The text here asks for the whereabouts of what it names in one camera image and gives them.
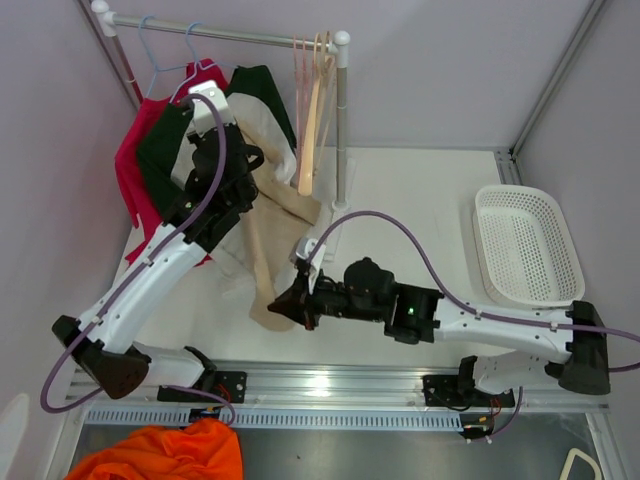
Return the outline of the beige t shirt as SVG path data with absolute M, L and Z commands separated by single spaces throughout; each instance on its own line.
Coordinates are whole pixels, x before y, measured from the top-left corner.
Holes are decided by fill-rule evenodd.
M 321 203 L 276 178 L 276 169 L 284 165 L 276 148 L 268 146 L 264 157 L 252 172 L 258 196 L 242 216 L 247 262 L 256 282 L 249 317 L 266 330 L 281 333 L 291 330 L 293 323 L 268 310 L 276 298 L 276 278 L 288 264 L 292 248 L 318 221 Z

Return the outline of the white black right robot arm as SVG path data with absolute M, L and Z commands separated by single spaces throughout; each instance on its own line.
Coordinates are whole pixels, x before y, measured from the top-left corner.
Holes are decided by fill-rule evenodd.
M 503 348 L 501 355 L 472 354 L 460 361 L 455 392 L 466 404 L 552 383 L 584 395 L 611 391 L 607 338 L 589 302 L 523 311 L 509 322 L 503 314 L 460 307 L 438 290 L 399 283 L 368 257 L 352 263 L 340 282 L 303 260 L 296 269 L 291 286 L 268 309 L 307 330 L 323 317 L 345 318 L 380 323 L 386 336 L 408 345 L 477 342 Z

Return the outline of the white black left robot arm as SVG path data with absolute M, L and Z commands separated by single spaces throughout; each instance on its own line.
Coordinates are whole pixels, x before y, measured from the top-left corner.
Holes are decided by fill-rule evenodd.
M 217 247 L 258 196 L 253 172 L 264 155 L 245 142 L 236 124 L 190 139 L 196 145 L 196 170 L 144 252 L 89 310 L 78 317 L 62 315 L 52 326 L 65 355 L 112 399 L 144 385 L 180 388 L 194 401 L 206 400 L 215 389 L 215 367 L 199 350 L 136 340 L 164 297 Z

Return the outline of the pink plastic hanger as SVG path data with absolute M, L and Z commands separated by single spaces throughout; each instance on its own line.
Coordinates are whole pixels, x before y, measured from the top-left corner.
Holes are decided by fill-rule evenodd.
M 307 68 L 307 37 L 293 37 L 293 59 L 295 80 L 296 135 L 297 135 L 297 187 L 302 183 L 302 154 L 304 150 L 305 130 L 307 124 L 307 103 L 309 88 L 309 71 Z

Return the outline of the green white raglan shirt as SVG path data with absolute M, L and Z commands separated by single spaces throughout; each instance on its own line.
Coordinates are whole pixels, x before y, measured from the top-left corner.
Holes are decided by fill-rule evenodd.
M 187 94 L 210 82 L 215 81 L 194 85 Z M 284 165 L 276 169 L 276 178 L 289 182 L 296 171 L 293 152 L 296 139 L 269 69 L 264 65 L 238 67 L 223 92 L 237 120 L 235 126 L 225 129 L 228 158 L 223 179 L 233 177 L 230 170 L 237 167 L 241 153 L 251 155 L 253 152 L 240 138 L 244 132 L 255 141 L 266 141 L 268 146 L 282 154 Z M 176 213 L 177 203 L 190 201 L 197 205 L 203 200 L 217 168 L 218 134 L 188 136 L 186 132 L 192 116 L 190 109 L 180 106 L 175 100 L 169 101 L 159 120 L 136 149 L 144 183 L 160 212 L 161 223 L 175 220 L 181 224 L 187 214 Z

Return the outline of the red t shirt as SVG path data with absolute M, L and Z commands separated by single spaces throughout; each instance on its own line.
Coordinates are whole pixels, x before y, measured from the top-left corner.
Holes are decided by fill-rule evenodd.
M 198 68 L 195 68 L 193 62 L 189 63 L 186 66 L 185 80 L 186 84 L 179 88 L 175 101 L 182 99 L 190 87 L 208 80 L 215 81 L 221 89 L 226 89 L 228 86 L 221 69 L 211 58 L 201 60 Z M 125 257 L 128 264 L 132 264 L 144 251 L 162 221 L 160 212 L 154 206 L 144 183 L 136 158 L 136 149 L 159 120 L 169 101 L 169 97 L 161 100 L 149 98 L 143 100 L 134 122 L 115 156 L 116 178 L 122 198 L 133 226 L 136 229 L 142 228 L 144 235 L 142 243 Z

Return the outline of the beige empty hanger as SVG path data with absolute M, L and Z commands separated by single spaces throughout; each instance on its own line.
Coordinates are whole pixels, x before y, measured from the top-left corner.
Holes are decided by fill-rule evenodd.
M 305 130 L 304 150 L 302 154 L 302 183 L 297 191 L 302 196 L 310 196 L 313 191 L 316 152 L 326 143 L 326 135 L 320 134 L 327 95 L 333 80 L 334 55 L 330 52 L 332 33 L 317 33 L 313 40 L 311 56 L 307 55 L 309 71 L 309 88 L 307 103 L 307 124 Z M 325 122 L 328 129 L 330 120 Z

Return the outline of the orange cloth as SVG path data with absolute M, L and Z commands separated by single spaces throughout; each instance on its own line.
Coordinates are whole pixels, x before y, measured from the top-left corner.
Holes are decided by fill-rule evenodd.
M 237 434 L 205 418 L 183 429 L 149 426 L 83 458 L 68 479 L 242 479 Z

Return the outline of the white clothes rack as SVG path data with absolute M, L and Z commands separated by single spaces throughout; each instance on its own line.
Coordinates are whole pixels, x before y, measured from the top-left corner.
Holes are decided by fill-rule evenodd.
M 346 69 L 345 51 L 347 49 L 348 43 L 349 43 L 349 36 L 347 33 L 338 32 L 335 35 L 332 35 L 332 44 L 331 44 L 330 52 L 334 55 L 334 60 L 335 60 L 332 78 L 336 82 L 335 93 L 337 96 L 337 100 L 336 100 L 337 116 L 333 122 L 334 125 L 336 125 L 337 127 L 337 145 L 336 145 L 337 184 L 336 184 L 336 196 L 333 202 L 334 212 L 340 212 L 344 209 L 344 206 L 346 204 L 346 193 L 347 193 L 347 190 L 346 190 L 346 174 L 347 174 L 347 166 L 348 166 L 347 150 L 346 150 L 347 110 L 346 110 L 346 98 L 345 98 L 347 69 Z M 201 60 L 203 59 L 199 59 L 199 58 L 193 59 L 192 62 L 195 64 L 195 68 L 198 68 L 199 62 Z M 183 70 L 186 78 L 186 66 Z M 185 78 L 181 82 L 181 84 L 175 89 L 174 93 L 169 97 L 170 101 L 174 101 L 176 99 L 176 95 L 178 93 L 179 88 L 185 85 L 186 83 Z M 223 89 L 217 86 L 215 82 L 210 82 L 204 86 L 197 87 L 195 91 L 192 93 L 197 93 L 197 94 L 199 93 L 208 97 L 209 100 L 214 105 L 219 105 L 221 102 L 227 102 L 224 96 Z M 180 106 L 184 108 L 188 108 L 193 112 L 192 120 L 186 134 L 188 136 L 191 136 L 194 134 L 204 135 L 209 130 L 216 127 L 215 118 L 212 115 L 210 108 L 208 108 L 202 101 L 200 100 L 189 101 L 186 98 L 187 95 L 184 96 L 179 101 L 177 101 Z M 237 120 L 232 115 L 232 112 L 229 109 L 229 105 L 227 106 L 227 108 L 221 109 L 219 111 L 219 115 L 223 120 L 223 127 L 231 123 L 237 124 Z M 298 169 L 297 158 L 296 158 L 297 135 L 296 135 L 296 127 L 292 127 L 292 129 L 296 139 L 296 145 L 293 148 L 294 157 L 296 160 L 296 171 L 293 177 L 291 178 L 291 180 L 287 182 L 287 184 L 297 189 L 297 186 L 296 186 L 297 169 Z M 258 146 L 263 150 L 263 152 L 268 147 L 267 142 L 262 139 L 255 141 L 251 139 L 250 136 L 246 135 L 246 133 L 244 132 L 242 132 L 242 135 L 247 144 L 252 146 Z M 322 157 L 323 148 L 324 146 L 321 148 L 320 151 L 316 152 L 315 160 Z M 139 243 L 141 244 L 142 241 L 144 240 L 144 235 L 142 232 L 142 228 L 139 228 L 138 230 L 140 230 L 142 233 L 142 240 Z

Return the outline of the white perforated laundry basket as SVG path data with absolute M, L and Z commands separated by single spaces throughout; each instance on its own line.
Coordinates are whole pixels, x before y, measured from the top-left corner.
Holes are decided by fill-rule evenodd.
M 564 215 L 546 192 L 488 185 L 474 203 L 473 233 L 484 289 L 495 303 L 566 308 L 585 281 Z

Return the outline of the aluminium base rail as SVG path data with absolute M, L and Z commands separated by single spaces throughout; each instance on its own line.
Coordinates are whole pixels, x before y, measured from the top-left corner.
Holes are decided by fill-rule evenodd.
M 185 426 L 216 417 L 235 429 L 296 429 L 451 432 L 479 420 L 483 427 L 508 420 L 506 402 L 456 412 L 438 406 L 425 393 L 424 368 L 348 367 L 277 363 L 222 362 L 233 373 L 221 397 L 199 403 L 161 402 L 155 387 L 140 387 L 130 396 L 111 400 L 101 394 L 66 416 L 83 425 Z

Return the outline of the aluminium corner frame post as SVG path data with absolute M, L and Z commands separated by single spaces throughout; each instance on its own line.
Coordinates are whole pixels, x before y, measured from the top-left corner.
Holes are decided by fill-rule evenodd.
M 572 29 L 566 45 L 555 61 L 532 108 L 526 115 L 524 123 L 518 129 L 514 141 L 510 146 L 498 147 L 494 150 L 494 158 L 501 184 L 524 184 L 522 169 L 519 166 L 519 155 L 534 129 L 544 119 L 547 110 L 560 92 L 610 4 L 611 1 L 606 0 L 592 0 L 587 3 L 584 13 Z

